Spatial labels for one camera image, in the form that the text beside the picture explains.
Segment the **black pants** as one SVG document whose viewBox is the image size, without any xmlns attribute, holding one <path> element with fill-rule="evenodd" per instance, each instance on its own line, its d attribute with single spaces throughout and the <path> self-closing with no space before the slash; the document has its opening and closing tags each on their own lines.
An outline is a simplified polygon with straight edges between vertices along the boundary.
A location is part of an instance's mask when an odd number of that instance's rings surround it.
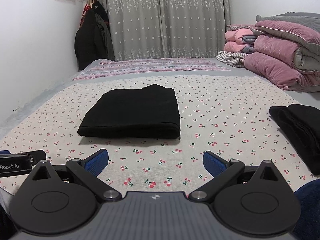
<svg viewBox="0 0 320 240">
<path fill-rule="evenodd" d="M 181 122 L 175 91 L 157 84 L 111 90 L 85 114 L 77 133 L 104 139 L 177 139 Z"/>
</svg>

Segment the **pink striped knitted blanket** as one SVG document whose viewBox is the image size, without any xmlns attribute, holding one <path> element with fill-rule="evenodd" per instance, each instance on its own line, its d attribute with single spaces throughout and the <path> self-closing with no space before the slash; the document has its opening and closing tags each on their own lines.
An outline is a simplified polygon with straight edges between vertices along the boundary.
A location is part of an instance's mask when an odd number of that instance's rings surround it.
<svg viewBox="0 0 320 240">
<path fill-rule="evenodd" d="M 211 71 L 230 69 L 217 64 L 213 59 L 199 57 L 178 57 L 166 59 L 139 59 L 128 61 L 110 61 L 103 59 L 92 63 L 73 77 L 74 81 L 91 80 L 100 77 L 111 77 L 126 74 L 153 72 Z"/>
</svg>

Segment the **striped folded garment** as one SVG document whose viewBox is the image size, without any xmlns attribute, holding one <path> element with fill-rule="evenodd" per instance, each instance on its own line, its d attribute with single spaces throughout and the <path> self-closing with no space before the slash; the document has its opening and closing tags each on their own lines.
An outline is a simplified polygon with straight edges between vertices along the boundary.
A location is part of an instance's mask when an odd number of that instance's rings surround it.
<svg viewBox="0 0 320 240">
<path fill-rule="evenodd" d="M 245 67 L 245 58 L 248 54 L 242 52 L 230 52 L 230 51 L 219 51 L 216 55 L 216 59 L 224 64 L 227 64 L 236 68 Z"/>
</svg>

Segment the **dark blue fabric corner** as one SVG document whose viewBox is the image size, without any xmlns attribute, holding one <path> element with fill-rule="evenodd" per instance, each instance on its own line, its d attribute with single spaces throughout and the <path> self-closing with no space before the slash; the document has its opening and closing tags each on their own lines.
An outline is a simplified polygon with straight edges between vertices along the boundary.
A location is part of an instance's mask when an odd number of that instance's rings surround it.
<svg viewBox="0 0 320 240">
<path fill-rule="evenodd" d="M 300 218 L 293 231 L 298 239 L 319 239 L 319 191 L 319 179 L 316 179 L 303 185 L 295 192 L 301 206 Z"/>
</svg>

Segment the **black hanging coat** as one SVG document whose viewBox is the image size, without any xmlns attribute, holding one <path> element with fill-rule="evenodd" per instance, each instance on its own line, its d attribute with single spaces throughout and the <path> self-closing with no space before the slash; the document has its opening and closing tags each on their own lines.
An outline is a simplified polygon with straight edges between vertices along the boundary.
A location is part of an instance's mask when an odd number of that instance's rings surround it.
<svg viewBox="0 0 320 240">
<path fill-rule="evenodd" d="M 98 59 L 116 60 L 108 14 L 98 0 L 95 0 L 94 9 L 87 12 L 83 25 L 76 32 L 74 51 L 79 71 Z"/>
</svg>

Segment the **pink folded fleece blanket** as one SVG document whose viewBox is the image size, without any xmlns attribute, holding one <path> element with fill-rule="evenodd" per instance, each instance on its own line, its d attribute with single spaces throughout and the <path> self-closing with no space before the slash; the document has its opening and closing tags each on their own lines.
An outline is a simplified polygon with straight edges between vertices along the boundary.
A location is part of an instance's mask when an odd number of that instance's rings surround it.
<svg viewBox="0 0 320 240">
<path fill-rule="evenodd" d="M 254 53 L 254 43 L 261 34 L 263 32 L 257 30 L 253 25 L 228 25 L 223 49 L 233 53 Z"/>
</svg>

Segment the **mauve folded quilt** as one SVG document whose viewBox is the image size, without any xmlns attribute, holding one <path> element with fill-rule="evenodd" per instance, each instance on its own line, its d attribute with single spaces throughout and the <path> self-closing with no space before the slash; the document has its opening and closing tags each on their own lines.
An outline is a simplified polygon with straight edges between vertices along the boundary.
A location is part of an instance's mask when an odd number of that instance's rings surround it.
<svg viewBox="0 0 320 240">
<path fill-rule="evenodd" d="M 246 56 L 247 70 L 284 90 L 319 92 L 319 32 L 285 21 L 260 21 L 255 52 Z"/>
</svg>

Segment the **grey star curtain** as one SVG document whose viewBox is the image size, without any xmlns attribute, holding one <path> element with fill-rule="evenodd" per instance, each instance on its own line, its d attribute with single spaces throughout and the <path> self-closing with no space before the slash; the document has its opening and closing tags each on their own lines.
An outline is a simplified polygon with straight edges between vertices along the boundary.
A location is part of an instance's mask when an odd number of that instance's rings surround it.
<svg viewBox="0 0 320 240">
<path fill-rule="evenodd" d="M 231 22 L 229 0 L 98 0 L 117 61 L 215 57 Z"/>
</svg>

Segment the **red patterned hanging garment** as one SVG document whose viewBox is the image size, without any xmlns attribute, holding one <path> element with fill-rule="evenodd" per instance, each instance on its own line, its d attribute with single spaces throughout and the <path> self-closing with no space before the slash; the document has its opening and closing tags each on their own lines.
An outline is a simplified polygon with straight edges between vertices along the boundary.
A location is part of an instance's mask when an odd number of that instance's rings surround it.
<svg viewBox="0 0 320 240">
<path fill-rule="evenodd" d="M 80 20 L 80 25 L 79 25 L 80 28 L 84 23 L 84 20 L 85 20 L 87 12 L 90 9 L 94 9 L 94 3 L 95 3 L 95 0 L 86 0 L 86 4 L 84 6 L 84 9 L 83 9 L 83 12 L 82 12 L 82 15 L 81 15 L 81 20 Z"/>
</svg>

